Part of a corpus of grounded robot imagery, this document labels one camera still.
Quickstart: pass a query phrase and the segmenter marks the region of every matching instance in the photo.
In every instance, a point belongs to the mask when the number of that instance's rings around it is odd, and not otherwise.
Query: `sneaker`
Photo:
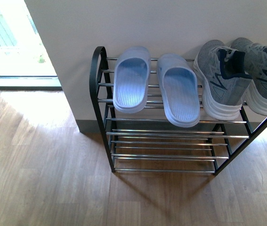
[[[267,46],[238,38],[231,47],[245,52],[245,70],[253,79],[245,97],[247,105],[252,111],[267,116]]]
[[[202,104],[206,113],[219,120],[234,120],[251,82],[244,70],[245,53],[211,40],[200,49],[194,69],[202,83]]]

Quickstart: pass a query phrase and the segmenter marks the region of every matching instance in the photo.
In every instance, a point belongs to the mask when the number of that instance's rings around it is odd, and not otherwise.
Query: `wall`
[[[94,120],[89,70],[96,46],[118,56],[130,46],[152,57],[194,58],[212,39],[267,45],[266,0],[25,0],[77,120]]]

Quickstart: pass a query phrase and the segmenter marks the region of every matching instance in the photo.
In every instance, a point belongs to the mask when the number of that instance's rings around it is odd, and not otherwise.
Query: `shoe sole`
[[[253,112],[267,116],[267,99],[258,92],[254,81],[250,83],[245,100]]]
[[[231,121],[239,116],[239,111],[242,105],[223,105],[214,100],[210,92],[210,85],[198,66],[197,62],[198,55],[194,60],[194,72],[198,80],[202,84],[202,105],[206,113],[215,119],[223,121]]]

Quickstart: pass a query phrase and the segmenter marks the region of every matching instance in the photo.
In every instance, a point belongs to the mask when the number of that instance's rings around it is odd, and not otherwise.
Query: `slipper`
[[[157,61],[157,77],[167,119],[176,126],[199,122],[197,78],[187,61],[177,54],[164,54]]]
[[[124,51],[114,69],[113,105],[123,113],[141,111],[147,102],[150,53],[142,46]]]

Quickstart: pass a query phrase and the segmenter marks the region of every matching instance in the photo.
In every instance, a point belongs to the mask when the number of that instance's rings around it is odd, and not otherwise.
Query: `wooden floor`
[[[217,177],[112,174],[63,92],[0,92],[0,226],[267,226],[267,129]]]

